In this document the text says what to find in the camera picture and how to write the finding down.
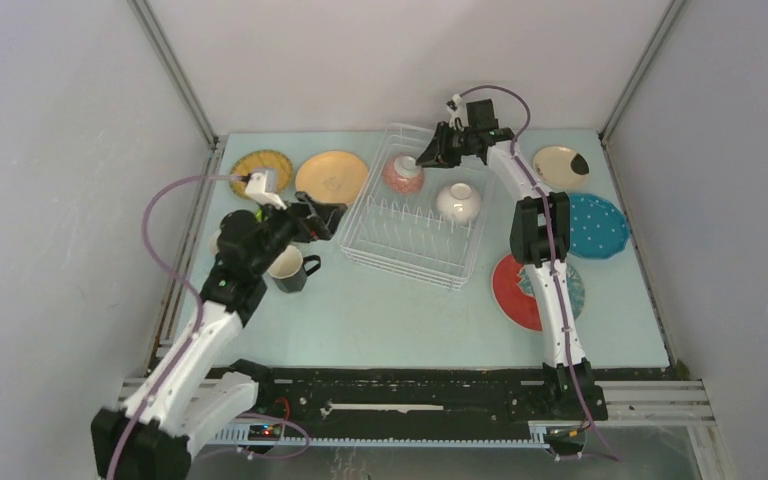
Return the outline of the beige plate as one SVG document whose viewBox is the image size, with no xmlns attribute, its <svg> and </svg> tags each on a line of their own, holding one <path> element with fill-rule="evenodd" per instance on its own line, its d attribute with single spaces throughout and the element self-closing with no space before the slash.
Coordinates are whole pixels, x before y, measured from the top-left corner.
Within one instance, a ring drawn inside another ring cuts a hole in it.
<svg viewBox="0 0 768 480">
<path fill-rule="evenodd" d="M 297 191 L 306 192 L 319 203 L 352 205 L 368 176 L 368 167 L 357 155 L 339 150 L 310 157 L 298 169 Z"/>
</svg>

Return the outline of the red patterned bowl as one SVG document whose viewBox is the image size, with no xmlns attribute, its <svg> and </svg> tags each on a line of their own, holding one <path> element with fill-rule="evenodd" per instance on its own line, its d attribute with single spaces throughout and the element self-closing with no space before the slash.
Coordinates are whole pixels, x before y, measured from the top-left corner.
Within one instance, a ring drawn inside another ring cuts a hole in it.
<svg viewBox="0 0 768 480">
<path fill-rule="evenodd" d="M 393 192 L 402 195 L 419 193 L 425 183 L 423 168 L 409 155 L 387 160 L 381 170 L 382 181 Z"/>
</svg>

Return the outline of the white ribbed bowl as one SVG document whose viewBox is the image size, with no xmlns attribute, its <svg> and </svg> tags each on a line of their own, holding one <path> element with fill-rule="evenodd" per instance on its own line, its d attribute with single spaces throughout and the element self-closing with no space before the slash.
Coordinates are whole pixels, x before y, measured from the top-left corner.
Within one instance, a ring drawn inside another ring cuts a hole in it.
<svg viewBox="0 0 768 480">
<path fill-rule="evenodd" d="M 466 225 L 476 220 L 480 214 L 482 197 L 471 184 L 456 182 L 439 191 L 435 206 L 443 220 L 456 225 Z"/>
</svg>

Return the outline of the black mug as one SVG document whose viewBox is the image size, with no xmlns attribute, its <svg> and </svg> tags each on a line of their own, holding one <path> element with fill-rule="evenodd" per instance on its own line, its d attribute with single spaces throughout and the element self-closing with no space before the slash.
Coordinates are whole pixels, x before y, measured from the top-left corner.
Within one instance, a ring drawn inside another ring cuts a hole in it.
<svg viewBox="0 0 768 480">
<path fill-rule="evenodd" d="M 301 292 L 321 266 L 319 255 L 304 255 L 299 248 L 289 245 L 268 268 L 267 275 L 280 291 L 293 294 Z"/>
</svg>

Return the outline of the yellow woven plate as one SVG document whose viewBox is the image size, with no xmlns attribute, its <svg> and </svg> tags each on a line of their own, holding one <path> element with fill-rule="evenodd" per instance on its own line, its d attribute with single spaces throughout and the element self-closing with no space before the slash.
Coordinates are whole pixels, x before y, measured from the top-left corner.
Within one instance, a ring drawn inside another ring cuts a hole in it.
<svg viewBox="0 0 768 480">
<path fill-rule="evenodd" d="M 294 167 L 288 156 L 269 149 L 252 151 L 236 161 L 231 167 L 230 174 L 237 177 L 230 183 L 231 191 L 238 197 L 248 199 L 245 195 L 245 177 L 258 168 L 275 169 L 278 173 L 277 192 L 281 194 L 289 185 L 294 175 Z"/>
</svg>

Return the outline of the light blue cup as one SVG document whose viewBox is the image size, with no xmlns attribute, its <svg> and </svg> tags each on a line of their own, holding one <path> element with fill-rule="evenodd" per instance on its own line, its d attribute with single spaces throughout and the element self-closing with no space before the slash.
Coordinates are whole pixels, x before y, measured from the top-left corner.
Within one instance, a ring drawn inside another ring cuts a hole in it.
<svg viewBox="0 0 768 480">
<path fill-rule="evenodd" d="M 215 257 L 219 253 L 218 241 L 221 236 L 221 230 L 215 230 L 208 239 L 208 250 L 211 257 Z"/>
</svg>

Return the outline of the cream plate with black spot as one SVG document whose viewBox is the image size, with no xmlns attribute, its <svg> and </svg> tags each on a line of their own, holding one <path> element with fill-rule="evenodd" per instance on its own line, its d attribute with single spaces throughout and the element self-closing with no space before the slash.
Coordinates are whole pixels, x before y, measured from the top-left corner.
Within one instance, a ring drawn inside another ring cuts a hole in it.
<svg viewBox="0 0 768 480">
<path fill-rule="evenodd" d="M 540 149 L 532 165 L 545 184 L 554 190 L 573 190 L 584 186 L 590 176 L 590 165 L 578 151 L 565 146 Z"/>
</svg>

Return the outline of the white rimmed teal plate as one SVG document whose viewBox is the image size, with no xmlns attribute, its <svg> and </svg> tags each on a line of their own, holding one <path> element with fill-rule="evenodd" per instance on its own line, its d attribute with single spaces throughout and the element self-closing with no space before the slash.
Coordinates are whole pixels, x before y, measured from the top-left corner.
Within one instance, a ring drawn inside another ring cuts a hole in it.
<svg viewBox="0 0 768 480">
<path fill-rule="evenodd" d="M 573 317 L 578 319 L 586 301 L 585 284 L 573 265 L 567 266 L 566 284 Z M 491 276 L 493 298 L 502 312 L 515 324 L 534 332 L 541 332 L 541 321 L 533 286 L 525 266 L 511 254 L 502 257 Z"/>
</svg>

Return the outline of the blue polka dot plate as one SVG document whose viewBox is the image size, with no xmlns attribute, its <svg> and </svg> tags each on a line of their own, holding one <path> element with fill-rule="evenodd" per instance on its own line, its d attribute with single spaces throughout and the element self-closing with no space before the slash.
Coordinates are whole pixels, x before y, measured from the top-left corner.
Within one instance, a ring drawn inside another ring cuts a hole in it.
<svg viewBox="0 0 768 480">
<path fill-rule="evenodd" d="M 569 200 L 572 255 L 606 260 L 625 250 L 631 232 L 614 203 L 590 193 L 571 193 Z"/>
</svg>

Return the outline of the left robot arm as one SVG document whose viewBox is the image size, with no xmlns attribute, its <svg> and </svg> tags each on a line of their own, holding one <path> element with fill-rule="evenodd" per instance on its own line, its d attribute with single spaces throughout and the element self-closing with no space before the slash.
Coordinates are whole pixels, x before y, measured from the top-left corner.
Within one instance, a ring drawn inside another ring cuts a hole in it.
<svg viewBox="0 0 768 480">
<path fill-rule="evenodd" d="M 298 192 L 286 205 L 268 200 L 258 212 L 223 218 L 214 264 L 185 332 L 130 397 L 100 409 L 91 422 L 100 478 L 184 479 L 200 450 L 234 417 L 272 411 L 275 388 L 240 372 L 224 374 L 199 400 L 193 396 L 261 303 L 267 270 L 294 243 L 331 239 L 347 209 Z"/>
</svg>

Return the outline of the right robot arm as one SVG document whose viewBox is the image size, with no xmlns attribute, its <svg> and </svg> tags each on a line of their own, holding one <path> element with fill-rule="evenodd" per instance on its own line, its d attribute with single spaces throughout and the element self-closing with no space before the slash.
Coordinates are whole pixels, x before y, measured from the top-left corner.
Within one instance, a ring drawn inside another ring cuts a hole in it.
<svg viewBox="0 0 768 480">
<path fill-rule="evenodd" d="M 513 258 L 526 268 L 536 299 L 544 338 L 545 411 L 566 418 L 593 386 L 592 371 L 575 326 L 567 281 L 571 244 L 571 204 L 539 181 L 522 159 L 518 135 L 500 126 L 489 99 L 447 102 L 450 119 L 437 124 L 428 147 L 418 157 L 423 168 L 458 167 L 475 156 L 502 181 L 516 201 L 510 231 Z"/>
</svg>

